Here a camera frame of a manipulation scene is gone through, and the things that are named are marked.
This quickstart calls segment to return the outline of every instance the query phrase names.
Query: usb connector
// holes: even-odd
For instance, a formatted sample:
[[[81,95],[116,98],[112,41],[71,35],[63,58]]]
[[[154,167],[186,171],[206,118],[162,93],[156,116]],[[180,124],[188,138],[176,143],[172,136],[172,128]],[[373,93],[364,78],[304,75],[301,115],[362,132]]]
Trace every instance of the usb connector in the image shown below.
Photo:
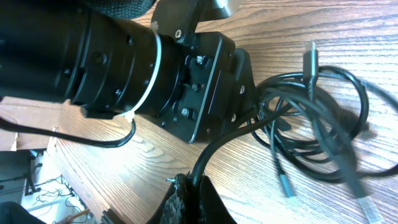
[[[285,195],[287,198],[292,198],[294,197],[294,191],[293,191],[293,187],[290,184],[289,178],[287,177],[285,171],[279,167],[278,169],[278,176],[279,176],[279,181],[281,184],[281,187],[283,188]]]
[[[366,218],[368,218],[370,224],[377,224],[384,222],[383,216],[381,215],[379,209],[374,204],[370,196],[359,198],[358,202],[361,205],[361,208],[365,213]]]
[[[310,101],[315,101],[315,86],[318,77],[318,50],[315,43],[311,41],[303,55],[303,82]]]

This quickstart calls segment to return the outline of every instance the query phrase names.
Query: black metal bracket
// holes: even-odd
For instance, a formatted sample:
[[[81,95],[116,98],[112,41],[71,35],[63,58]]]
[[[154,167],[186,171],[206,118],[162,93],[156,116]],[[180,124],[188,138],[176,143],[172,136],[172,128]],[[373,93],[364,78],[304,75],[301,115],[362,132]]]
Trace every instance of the black metal bracket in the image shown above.
[[[187,78],[172,110],[145,116],[185,142],[208,142],[239,128],[259,112],[249,54],[223,34],[195,34]]]
[[[189,46],[204,6],[203,0],[161,0],[152,16],[152,27],[160,34],[173,37],[179,44]]]
[[[38,163],[37,165],[34,166],[33,170],[31,170],[32,160],[35,160],[35,159],[36,159],[36,157],[34,157],[34,156],[30,156],[28,158],[28,169],[27,169],[27,174],[25,176],[26,177],[25,196],[32,195],[36,192],[41,191],[40,187],[35,188],[35,185],[33,184],[33,181],[32,181],[32,171],[35,172],[35,170],[37,168],[43,166],[42,163]]]

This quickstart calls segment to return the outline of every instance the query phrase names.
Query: wooden table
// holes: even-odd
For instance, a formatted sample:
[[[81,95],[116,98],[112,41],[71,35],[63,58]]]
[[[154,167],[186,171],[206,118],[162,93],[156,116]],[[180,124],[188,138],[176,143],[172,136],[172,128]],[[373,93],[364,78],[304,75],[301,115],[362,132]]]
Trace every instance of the wooden table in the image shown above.
[[[0,103],[0,116],[7,120],[36,128],[53,129],[60,119],[60,104],[22,98],[5,97]],[[0,129],[0,151],[10,151],[16,134]],[[49,137],[19,133],[16,149],[45,149]]]
[[[397,1],[244,1],[229,19],[204,22],[198,32],[221,31],[251,55],[256,84],[273,75],[302,69],[304,45],[314,40],[322,65],[337,65],[358,77],[398,93]],[[153,10],[136,21],[149,26]],[[321,80],[340,105],[358,113],[355,90],[346,83]],[[361,169],[383,170],[398,162],[398,119],[369,94],[368,121],[377,137],[355,140]],[[311,136],[308,121],[290,120],[289,136]],[[167,177],[192,169],[204,144],[187,145],[137,117],[137,133],[117,149],[88,147],[58,140],[50,155],[97,218],[113,207],[131,223],[145,223],[170,183]],[[64,105],[60,130],[88,138],[116,139],[128,132],[122,118],[84,120],[78,108]],[[282,161],[298,203],[283,196],[269,151],[250,135],[222,147],[206,168],[230,214],[238,223],[364,223],[347,186],[316,182]],[[397,177],[366,179],[366,188],[388,223],[398,223]]]

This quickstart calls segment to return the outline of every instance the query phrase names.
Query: wire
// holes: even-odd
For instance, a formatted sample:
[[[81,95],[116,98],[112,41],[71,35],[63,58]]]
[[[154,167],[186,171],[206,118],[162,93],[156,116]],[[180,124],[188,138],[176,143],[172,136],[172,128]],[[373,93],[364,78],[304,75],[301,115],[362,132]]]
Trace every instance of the wire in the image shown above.
[[[46,193],[44,193],[44,194],[39,194],[39,196],[36,197],[36,202],[35,202],[33,205],[35,205],[37,202],[42,202],[42,203],[48,202],[47,200],[42,200],[42,198],[44,198],[44,197],[55,197],[55,199],[52,200],[52,201],[54,201],[54,200],[58,199],[59,197],[64,197],[64,196],[73,195],[73,193],[70,191],[70,189],[69,189],[69,191],[70,191],[69,194],[63,195],[63,194],[61,194],[61,192],[62,192],[63,190],[55,189],[54,192],[49,192],[48,190],[42,189],[41,191],[44,191],[44,192],[46,192]]]
[[[79,207],[74,206],[74,205],[68,205],[68,204],[67,204],[68,199],[69,199],[70,197],[68,197],[68,198],[65,200],[65,205],[66,205],[67,207],[76,208],[79,212],[81,212],[81,210],[80,210]],[[83,221],[83,222],[72,222],[72,223],[85,223],[85,222],[87,222],[87,219],[88,219],[88,214],[86,214],[86,220],[85,220],[85,221]]]
[[[20,124],[14,124],[12,122],[9,122],[1,117],[0,117],[0,128],[6,131],[12,131],[17,133],[41,134],[44,136],[52,136],[60,139],[65,139],[68,141],[77,142],[80,144],[87,144],[97,147],[120,147],[129,142],[130,139],[134,136],[134,133],[136,132],[136,122],[134,120],[131,121],[131,130],[125,137],[114,141],[97,141],[97,140],[72,136],[69,134],[58,133],[56,131],[49,131],[40,128],[23,126]]]
[[[53,182],[53,181],[58,182],[57,179],[59,177],[56,177],[55,179],[49,179],[49,180],[47,180],[47,181],[45,181],[45,182],[43,182],[41,184],[35,184],[34,186],[38,187],[38,186],[41,186],[41,185],[44,185],[44,184],[48,184],[48,183]],[[13,189],[8,189],[8,190],[1,190],[0,192],[1,192],[0,196],[7,195],[7,194],[18,193],[18,192],[24,193],[25,192],[25,186],[16,187],[16,188],[13,188]]]
[[[39,215],[39,216],[36,216],[36,218],[39,218],[39,217],[41,217],[42,215],[45,215],[45,214],[47,214],[48,212],[50,212],[50,211],[51,211],[51,208],[52,208],[52,205],[50,206],[50,209],[49,209],[48,211],[46,211],[45,213],[43,213],[43,214],[41,214],[41,215]]]
[[[369,114],[369,99],[366,90],[387,101],[397,113],[398,102],[380,88],[357,79],[352,73],[342,68],[327,66],[319,67],[318,71],[320,77],[343,80],[350,82],[355,87],[361,102],[359,116],[340,108],[333,97],[314,85],[315,81],[304,84],[302,72],[285,73],[270,77],[257,86],[257,92],[262,95],[260,97],[260,112],[257,117],[253,118],[254,123],[248,120],[246,127],[239,128],[218,138],[210,143],[200,154],[190,177],[192,190],[194,192],[198,191],[205,167],[217,149],[234,138],[252,132],[255,140],[266,149],[271,150],[277,173],[285,193],[289,195],[288,197],[293,197],[294,195],[287,181],[287,176],[280,166],[277,153],[281,154],[309,177],[328,183],[346,183],[356,198],[371,201],[360,179],[364,177],[397,175],[398,165],[382,172],[358,172],[358,159],[355,156],[351,142],[361,131],[366,130],[368,127],[366,121]],[[275,110],[271,110],[269,104],[275,98],[279,98],[279,100]],[[282,107],[283,102],[287,102],[287,105]],[[316,140],[303,141],[282,135],[278,129],[279,122],[276,122],[276,119],[281,119],[281,116],[306,116],[312,124]],[[321,119],[331,126],[331,130],[326,130],[326,126],[321,122]],[[269,142],[260,138],[255,132],[257,129],[267,135]],[[324,152],[328,155],[326,159],[315,159],[312,157]],[[314,164],[335,161],[339,169],[330,173],[319,172],[310,168],[301,160]],[[379,214],[376,206],[371,208],[372,211],[370,211],[370,207],[362,206],[362,208],[365,214]]]

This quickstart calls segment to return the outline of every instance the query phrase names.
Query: screw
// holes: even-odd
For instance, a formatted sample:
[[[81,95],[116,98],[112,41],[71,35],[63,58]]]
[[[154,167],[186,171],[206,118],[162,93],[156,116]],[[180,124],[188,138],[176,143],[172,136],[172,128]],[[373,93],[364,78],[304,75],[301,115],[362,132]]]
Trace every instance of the screw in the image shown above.
[[[92,57],[94,62],[98,65],[102,65],[106,62],[106,55],[101,52],[94,52]]]
[[[64,74],[64,75],[70,75],[70,69],[69,69],[69,68],[65,69],[65,70],[63,71],[63,74]]]
[[[179,38],[181,38],[181,35],[182,35],[182,31],[181,30],[175,31],[175,38],[179,39]]]
[[[132,36],[130,35],[127,36],[127,44],[132,45]]]
[[[236,121],[236,114],[232,115],[232,120],[231,122],[235,122]]]
[[[189,115],[189,110],[184,108],[181,110],[181,115],[187,117]]]
[[[203,56],[198,55],[197,56],[197,63],[202,63],[203,62]]]
[[[197,90],[198,90],[198,85],[197,85],[197,84],[193,84],[193,85],[192,85],[192,90],[197,91]]]
[[[244,85],[241,87],[241,91],[239,92],[239,94],[244,93]]]

